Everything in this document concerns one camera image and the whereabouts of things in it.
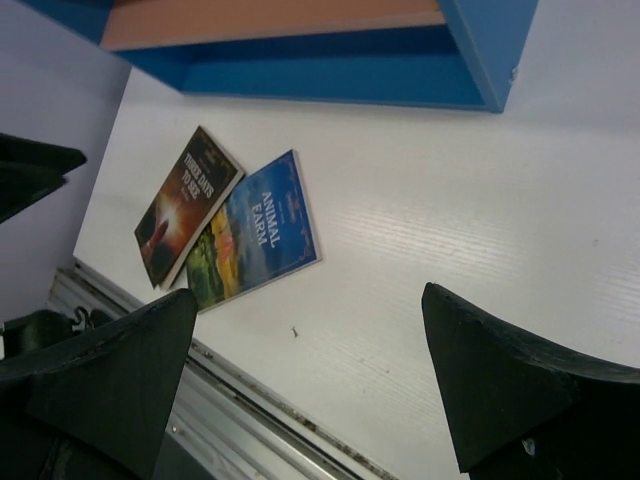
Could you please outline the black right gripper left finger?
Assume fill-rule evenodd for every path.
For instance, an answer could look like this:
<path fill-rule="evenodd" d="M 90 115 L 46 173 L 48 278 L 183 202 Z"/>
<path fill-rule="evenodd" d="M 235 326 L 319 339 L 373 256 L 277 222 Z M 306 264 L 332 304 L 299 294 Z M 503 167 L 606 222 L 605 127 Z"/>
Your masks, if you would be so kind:
<path fill-rule="evenodd" d="M 112 322 L 1 361 L 4 479 L 149 479 L 197 301 L 173 291 Z"/>

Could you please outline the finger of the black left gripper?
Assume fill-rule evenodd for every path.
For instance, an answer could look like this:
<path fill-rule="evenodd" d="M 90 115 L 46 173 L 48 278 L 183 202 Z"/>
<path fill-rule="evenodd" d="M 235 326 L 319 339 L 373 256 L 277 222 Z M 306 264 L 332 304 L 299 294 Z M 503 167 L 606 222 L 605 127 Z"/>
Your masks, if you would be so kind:
<path fill-rule="evenodd" d="M 84 165 L 78 149 L 1 134 L 1 222 L 67 183 L 65 175 Z"/>

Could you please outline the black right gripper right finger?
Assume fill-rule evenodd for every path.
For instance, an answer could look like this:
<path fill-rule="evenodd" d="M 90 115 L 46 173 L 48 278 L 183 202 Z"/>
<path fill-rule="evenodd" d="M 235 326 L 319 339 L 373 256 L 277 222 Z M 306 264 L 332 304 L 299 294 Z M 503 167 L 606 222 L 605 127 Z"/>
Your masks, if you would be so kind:
<path fill-rule="evenodd" d="M 461 472 L 638 478 L 638 369 L 556 344 L 434 283 L 422 312 Z"/>

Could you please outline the Three Days to See book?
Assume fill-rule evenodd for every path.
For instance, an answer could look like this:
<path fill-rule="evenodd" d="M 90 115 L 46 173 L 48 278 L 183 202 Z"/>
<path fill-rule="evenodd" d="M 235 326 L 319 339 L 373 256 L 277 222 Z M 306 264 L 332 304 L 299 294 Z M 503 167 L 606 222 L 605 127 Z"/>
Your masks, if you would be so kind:
<path fill-rule="evenodd" d="M 173 285 L 204 228 L 244 176 L 240 164 L 197 127 L 134 230 L 154 289 Z"/>

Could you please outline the Animal Farm book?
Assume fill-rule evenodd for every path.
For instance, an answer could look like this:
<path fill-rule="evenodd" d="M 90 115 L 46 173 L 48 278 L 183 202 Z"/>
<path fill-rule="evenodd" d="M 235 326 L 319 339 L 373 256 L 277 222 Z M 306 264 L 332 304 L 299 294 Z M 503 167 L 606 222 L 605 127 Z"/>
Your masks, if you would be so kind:
<path fill-rule="evenodd" d="M 206 312 L 321 260 L 296 152 L 244 178 L 186 259 L 188 288 Z"/>

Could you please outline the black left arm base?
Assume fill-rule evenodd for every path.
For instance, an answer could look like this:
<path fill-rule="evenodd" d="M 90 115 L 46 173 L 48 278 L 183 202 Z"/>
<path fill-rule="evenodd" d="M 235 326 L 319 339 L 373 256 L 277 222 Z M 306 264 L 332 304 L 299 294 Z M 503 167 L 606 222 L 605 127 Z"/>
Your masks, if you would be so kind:
<path fill-rule="evenodd" d="M 1 324 L 4 358 L 41 350 L 114 320 L 102 310 L 79 306 L 72 317 L 53 310 L 37 310 Z"/>

